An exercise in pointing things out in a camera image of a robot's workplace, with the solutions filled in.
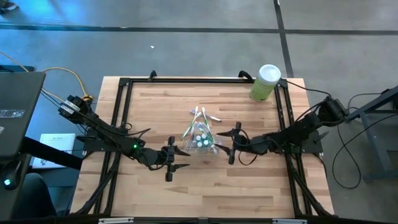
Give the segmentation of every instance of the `white lid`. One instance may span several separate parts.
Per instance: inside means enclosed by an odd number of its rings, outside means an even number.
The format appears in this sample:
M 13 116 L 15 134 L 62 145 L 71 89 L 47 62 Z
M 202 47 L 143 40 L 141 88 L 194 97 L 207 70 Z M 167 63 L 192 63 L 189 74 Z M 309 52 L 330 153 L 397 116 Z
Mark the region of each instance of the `white lid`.
M 275 65 L 263 65 L 257 78 L 262 83 L 276 84 L 280 79 L 280 70 Z

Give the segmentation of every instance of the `floor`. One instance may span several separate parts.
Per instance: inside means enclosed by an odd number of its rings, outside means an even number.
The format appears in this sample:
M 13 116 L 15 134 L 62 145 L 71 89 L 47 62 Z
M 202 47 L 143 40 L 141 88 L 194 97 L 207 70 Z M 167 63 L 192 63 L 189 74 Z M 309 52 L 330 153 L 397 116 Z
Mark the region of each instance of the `floor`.
M 278 66 L 284 77 L 304 78 L 307 87 L 328 91 L 344 105 L 355 94 L 397 85 L 395 0 L 280 0 L 280 11 L 273 0 L 15 2 L 20 8 L 0 17 L 0 50 L 37 70 L 72 69 L 94 96 L 106 75 L 156 70 L 162 76 L 235 77 L 240 70 L 255 75 L 266 63 Z M 0 64 L 10 62 L 0 58 Z M 81 95 L 76 80 L 65 72 L 48 72 L 45 87 L 65 98 Z M 325 97 L 308 94 L 311 105 Z M 352 105 L 373 97 L 358 97 Z M 360 130 L 356 124 L 340 126 L 345 141 Z M 341 143 L 336 128 L 322 131 L 330 132 L 322 144 L 335 213 L 398 222 L 398 182 L 340 187 L 331 178 L 331 163 Z M 27 135 L 38 139 L 42 133 L 79 130 L 40 98 Z M 377 172 L 365 135 L 348 148 L 363 174 Z M 358 171 L 346 152 L 339 155 L 335 171 L 345 185 L 356 183 Z M 68 204 L 68 194 L 59 186 L 52 196 L 59 210 Z

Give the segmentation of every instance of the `butcher block tabletop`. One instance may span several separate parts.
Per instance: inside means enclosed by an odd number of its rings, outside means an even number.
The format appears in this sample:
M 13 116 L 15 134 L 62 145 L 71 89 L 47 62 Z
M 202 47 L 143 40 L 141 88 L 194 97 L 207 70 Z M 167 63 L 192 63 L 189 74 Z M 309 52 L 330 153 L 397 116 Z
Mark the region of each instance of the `butcher block tabletop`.
M 96 105 L 96 113 L 111 122 L 120 77 L 104 77 Z M 304 86 L 302 78 L 289 81 Z M 146 147 L 160 150 L 169 136 L 175 136 L 182 147 L 181 135 L 193 119 L 189 109 L 204 107 L 206 113 L 222 119 L 209 120 L 212 133 L 231 130 L 242 122 L 250 138 L 277 131 L 279 119 L 275 94 L 265 102 L 255 102 L 249 96 L 251 84 L 240 83 L 135 83 L 128 113 L 130 133 L 151 130 L 142 139 Z M 124 88 L 118 126 L 121 122 Z M 281 92 L 284 114 L 284 94 Z M 294 117 L 309 108 L 305 90 L 289 84 Z M 232 146 L 230 138 L 222 144 Z M 103 152 L 94 152 L 81 166 L 71 212 L 77 211 L 89 199 L 100 180 Z M 244 163 L 253 155 L 241 154 Z M 303 165 L 307 185 L 327 211 L 333 213 L 325 171 L 314 155 L 304 154 Z M 175 156 L 175 164 L 190 164 L 174 173 L 172 182 L 165 182 L 166 168 L 149 171 L 144 165 L 122 156 L 112 216 L 130 217 L 223 217 L 223 218 L 290 218 L 294 217 L 286 163 L 283 155 L 268 153 L 259 156 L 250 166 L 228 164 L 226 153 Z M 105 208 L 108 187 L 104 191 L 101 211 Z M 304 211 L 301 191 L 300 208 Z

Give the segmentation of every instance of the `green cylindrical container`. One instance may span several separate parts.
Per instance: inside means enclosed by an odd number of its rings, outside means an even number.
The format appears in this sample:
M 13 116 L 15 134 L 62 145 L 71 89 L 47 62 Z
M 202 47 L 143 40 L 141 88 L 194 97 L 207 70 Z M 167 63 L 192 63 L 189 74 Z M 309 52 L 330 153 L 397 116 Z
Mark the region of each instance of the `green cylindrical container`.
M 280 70 L 275 65 L 262 66 L 250 91 L 250 97 L 257 102 L 266 100 L 274 90 L 279 79 Z

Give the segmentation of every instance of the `yellow cable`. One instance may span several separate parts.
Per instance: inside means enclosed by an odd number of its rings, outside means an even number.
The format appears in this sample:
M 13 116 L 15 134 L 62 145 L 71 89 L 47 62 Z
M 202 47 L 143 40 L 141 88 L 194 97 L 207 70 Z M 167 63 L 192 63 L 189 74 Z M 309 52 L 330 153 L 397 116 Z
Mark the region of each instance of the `yellow cable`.
M 5 53 L 3 53 L 3 52 L 1 52 L 1 51 L 0 51 L 0 54 L 4 55 L 4 56 L 6 56 L 8 59 L 12 60 L 15 64 L 17 64 L 17 65 L 19 65 L 21 68 L 23 68 L 26 72 L 29 72 L 28 69 L 26 69 L 23 65 L 21 65 L 21 63 L 19 63 L 16 59 L 13 59 L 12 57 L 6 55 Z M 78 80 L 79 83 L 80 83 L 81 90 L 83 91 L 83 95 L 84 95 L 84 96 L 83 96 L 83 99 L 84 99 L 84 98 L 93 99 L 92 96 L 87 95 L 87 92 L 86 92 L 86 90 L 85 90 L 84 84 L 83 84 L 83 82 L 81 81 L 79 75 L 78 75 L 76 72 L 74 72 L 74 71 L 72 71 L 72 70 L 69 70 L 69 69 L 67 69 L 67 68 L 62 68 L 62 67 L 51 67 L 51 68 L 46 68 L 45 70 L 42 70 L 42 72 L 46 72 L 46 71 L 49 71 L 49 70 L 64 70 L 64 71 L 67 71 L 67 72 L 70 72 L 70 73 L 74 74 L 74 75 L 76 76 L 77 80 Z M 43 90 L 43 92 L 45 92 L 46 94 L 48 94 L 48 95 L 50 95 L 50 96 L 52 96 L 52 97 L 55 97 L 55 98 L 57 98 L 58 100 L 60 100 L 60 101 L 62 101 L 62 102 L 65 101 L 65 100 L 63 100 L 61 97 L 59 97 L 59 96 L 57 96 L 57 95 L 55 95 L 55 94 L 49 92 L 49 91 L 46 90 L 45 88 L 42 88 L 42 90 Z

